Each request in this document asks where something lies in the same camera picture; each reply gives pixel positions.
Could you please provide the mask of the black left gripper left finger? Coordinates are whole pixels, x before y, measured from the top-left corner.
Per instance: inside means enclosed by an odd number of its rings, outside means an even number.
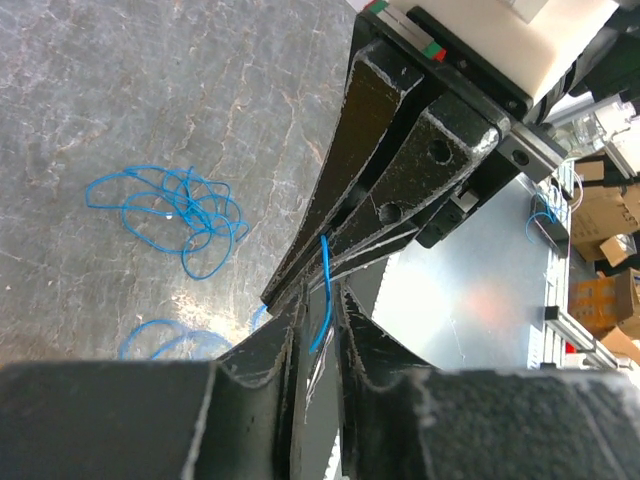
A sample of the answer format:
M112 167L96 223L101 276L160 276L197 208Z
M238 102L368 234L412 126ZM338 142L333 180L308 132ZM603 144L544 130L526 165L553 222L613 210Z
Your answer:
M214 361L26 362L1 371L5 479L297 479L305 305Z

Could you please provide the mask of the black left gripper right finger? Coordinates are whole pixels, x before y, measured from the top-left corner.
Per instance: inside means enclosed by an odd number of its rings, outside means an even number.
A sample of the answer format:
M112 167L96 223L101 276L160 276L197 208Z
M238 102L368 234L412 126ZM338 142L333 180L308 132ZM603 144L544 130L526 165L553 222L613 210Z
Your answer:
M639 391L627 376L444 371L402 347L382 479L638 477Z

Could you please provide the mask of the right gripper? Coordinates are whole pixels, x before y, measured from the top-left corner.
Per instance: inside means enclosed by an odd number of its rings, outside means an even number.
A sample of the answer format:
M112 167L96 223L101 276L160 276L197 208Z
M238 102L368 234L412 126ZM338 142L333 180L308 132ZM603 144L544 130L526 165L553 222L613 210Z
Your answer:
M353 56L312 197L262 294L270 312L298 274L304 284L319 277L323 239L336 275L413 239L431 248L469 217L455 197L475 195L474 213L517 173L542 181L566 154L543 122L570 90L569 72L532 100L423 7L403 13L376 1L354 34L363 36L365 25L371 38L385 39ZM427 79L452 92L423 93L424 74L406 53L419 53Z

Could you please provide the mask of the cardboard boxes in background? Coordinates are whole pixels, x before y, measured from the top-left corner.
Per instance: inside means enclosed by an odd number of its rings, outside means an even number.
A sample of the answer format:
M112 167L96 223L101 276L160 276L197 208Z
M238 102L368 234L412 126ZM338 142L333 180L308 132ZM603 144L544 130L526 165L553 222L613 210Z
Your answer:
M605 154L578 161L571 244L595 280L571 287L569 313L614 354L639 361L639 178Z

